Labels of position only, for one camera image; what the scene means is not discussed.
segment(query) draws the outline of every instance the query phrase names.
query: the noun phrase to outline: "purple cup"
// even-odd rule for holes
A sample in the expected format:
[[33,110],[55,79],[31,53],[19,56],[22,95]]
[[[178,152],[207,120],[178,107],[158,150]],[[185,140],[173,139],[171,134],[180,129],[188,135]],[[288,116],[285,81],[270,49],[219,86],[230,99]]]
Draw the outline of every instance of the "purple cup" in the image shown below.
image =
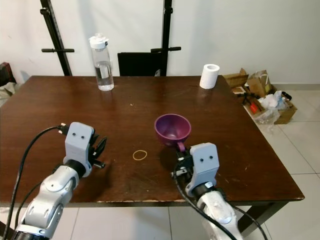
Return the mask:
[[180,152],[186,150],[184,141],[191,132],[190,122],[178,114],[165,114],[154,122],[154,129],[159,140],[169,147],[178,146]]

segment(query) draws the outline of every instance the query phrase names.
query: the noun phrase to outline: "table leg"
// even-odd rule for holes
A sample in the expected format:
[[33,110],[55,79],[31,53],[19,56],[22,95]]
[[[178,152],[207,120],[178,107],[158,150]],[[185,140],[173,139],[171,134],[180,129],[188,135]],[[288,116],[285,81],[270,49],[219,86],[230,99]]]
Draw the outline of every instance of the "table leg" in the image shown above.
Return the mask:
[[[4,235],[5,228],[6,228],[6,225],[2,221],[0,221],[0,236]],[[14,233],[15,233],[15,231],[11,227],[9,227],[8,237],[7,238],[11,239],[12,236],[14,235]]]
[[[256,205],[250,207],[247,213],[257,220],[258,223],[263,224],[267,221],[273,214],[284,207],[288,202],[271,202],[267,205]],[[248,236],[258,227],[248,218],[243,215],[238,221],[238,228],[243,237]]]

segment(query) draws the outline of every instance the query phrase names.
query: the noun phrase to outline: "plastic bag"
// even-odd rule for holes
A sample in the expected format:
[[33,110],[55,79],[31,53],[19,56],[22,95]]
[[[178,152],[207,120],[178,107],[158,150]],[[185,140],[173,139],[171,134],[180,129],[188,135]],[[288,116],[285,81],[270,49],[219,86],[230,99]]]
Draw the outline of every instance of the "plastic bag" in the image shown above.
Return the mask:
[[276,108],[278,110],[288,109],[289,106],[286,103],[286,98],[281,96],[282,91],[276,91],[274,94],[269,94],[265,97],[260,98],[258,101],[261,103],[261,106],[265,109]]
[[8,82],[6,85],[0,86],[0,107],[16,93],[19,87],[20,85],[15,82]]
[[272,107],[272,108],[269,108],[268,110],[266,110],[261,115],[253,118],[253,120],[257,124],[273,125],[275,123],[275,121],[278,120],[279,117],[280,117],[280,113],[278,112],[278,109],[275,107]]

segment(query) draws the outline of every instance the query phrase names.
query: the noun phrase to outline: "chair backrest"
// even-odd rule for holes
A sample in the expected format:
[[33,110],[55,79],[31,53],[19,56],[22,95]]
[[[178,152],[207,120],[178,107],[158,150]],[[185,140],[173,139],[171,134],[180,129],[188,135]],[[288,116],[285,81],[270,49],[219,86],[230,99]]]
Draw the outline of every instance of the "chair backrest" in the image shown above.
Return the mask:
[[120,52],[120,76],[154,76],[161,69],[160,52]]
[[12,74],[10,64],[3,62],[0,64],[0,86],[6,85],[9,82],[17,83]]

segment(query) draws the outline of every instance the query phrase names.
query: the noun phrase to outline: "red object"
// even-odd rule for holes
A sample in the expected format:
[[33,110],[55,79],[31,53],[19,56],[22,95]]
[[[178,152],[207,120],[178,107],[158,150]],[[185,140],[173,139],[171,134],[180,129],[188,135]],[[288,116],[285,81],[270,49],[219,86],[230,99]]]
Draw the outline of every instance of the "red object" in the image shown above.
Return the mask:
[[253,114],[255,114],[258,111],[257,105],[255,105],[253,102],[250,105],[250,109],[253,112]]

